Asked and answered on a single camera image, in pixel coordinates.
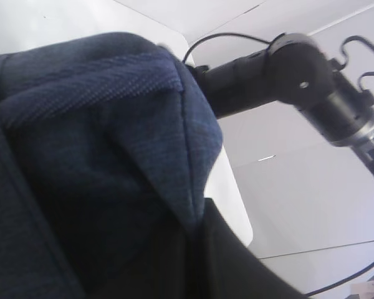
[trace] white desk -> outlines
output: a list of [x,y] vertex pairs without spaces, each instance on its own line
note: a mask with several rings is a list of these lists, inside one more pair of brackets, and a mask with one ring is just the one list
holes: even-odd
[[[166,44],[179,58],[188,49],[180,33],[114,0],[0,0],[0,54],[113,31],[132,32]],[[232,230],[249,244],[252,227],[224,150],[205,196],[214,199]]]

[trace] black cable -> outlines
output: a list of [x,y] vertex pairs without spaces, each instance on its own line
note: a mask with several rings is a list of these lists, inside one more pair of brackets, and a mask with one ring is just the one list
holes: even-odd
[[327,287],[324,287],[324,288],[321,288],[320,290],[317,290],[317,291],[313,291],[313,292],[310,292],[308,294],[306,294],[306,296],[308,297],[311,297],[311,296],[314,296],[314,295],[317,295],[317,294],[320,294],[320,293],[323,293],[323,292],[326,292],[326,291],[329,291],[333,288],[336,288],[336,287],[339,287],[340,285],[343,285],[344,283],[347,283],[361,275],[363,275],[364,273],[366,273],[367,271],[371,270],[372,268],[374,268],[374,262],[372,262],[370,265],[368,265],[367,267],[365,267],[363,270],[360,270],[359,272],[343,279],[343,280],[340,280],[339,282],[336,282],[336,283],[333,283],[332,285],[329,285]]
[[197,46],[199,46],[200,44],[202,44],[203,42],[206,42],[207,40],[210,40],[210,39],[214,39],[215,37],[220,37],[220,36],[236,36],[236,37],[242,37],[244,39],[251,39],[251,40],[254,40],[256,42],[261,42],[263,44],[266,44],[266,45],[270,45],[270,42],[267,41],[267,40],[264,40],[264,39],[260,39],[258,37],[254,37],[254,36],[249,36],[247,34],[242,34],[242,33],[234,33],[234,32],[222,32],[222,33],[216,33],[216,34],[211,34],[210,36],[206,36],[202,39],[200,39],[199,41],[197,41],[195,44],[193,44],[187,51],[185,57],[183,58],[183,63],[185,64],[186,61],[187,61],[187,58],[189,57],[189,55],[191,54],[192,51],[194,51],[195,48],[197,48]]

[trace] navy fabric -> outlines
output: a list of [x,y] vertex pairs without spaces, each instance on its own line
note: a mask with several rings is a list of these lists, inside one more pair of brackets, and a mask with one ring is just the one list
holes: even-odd
[[0,125],[0,299],[83,297]]
[[182,91],[175,65],[165,50],[100,59],[14,87],[0,103],[0,118],[5,128],[17,127],[96,103],[160,90]]
[[[58,63],[50,64],[53,52]],[[4,59],[0,122],[17,163],[9,162],[16,177],[0,177],[0,184],[9,191],[20,184],[34,207],[7,194],[12,209],[3,219],[11,225],[0,227],[0,299],[83,298],[78,280],[94,292],[115,277],[169,213],[194,234],[222,138],[184,65],[131,34]],[[0,139],[2,154],[12,156],[1,131]],[[41,235],[24,227],[31,213]],[[9,256],[25,264],[7,264]],[[25,281],[24,273],[33,279]]]

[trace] white wall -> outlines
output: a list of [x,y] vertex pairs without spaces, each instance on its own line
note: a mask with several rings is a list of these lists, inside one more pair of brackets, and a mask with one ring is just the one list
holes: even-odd
[[182,33],[188,41],[192,41],[266,0],[116,1]]
[[168,44],[179,57],[187,48],[178,32],[114,0],[0,0],[0,53],[113,31]]
[[349,149],[322,143],[233,170],[260,258],[374,240],[374,179]]
[[[374,242],[325,249],[262,260],[278,276],[303,293],[312,292],[338,282],[367,267],[374,261]],[[334,288],[316,299],[345,299],[350,295],[350,284],[366,282],[374,276],[374,269]]]
[[[374,0],[267,0],[258,8],[230,20],[206,34],[240,32],[272,40],[283,32],[309,34],[319,28],[374,6]],[[249,55],[264,46],[232,37],[220,37],[197,47],[197,65],[215,67],[236,57]]]

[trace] black fabric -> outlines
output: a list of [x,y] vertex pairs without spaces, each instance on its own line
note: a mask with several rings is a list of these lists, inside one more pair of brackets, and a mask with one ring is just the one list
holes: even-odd
[[304,299],[258,261],[206,199],[204,221],[190,239],[168,217],[144,251],[118,277],[87,299]]

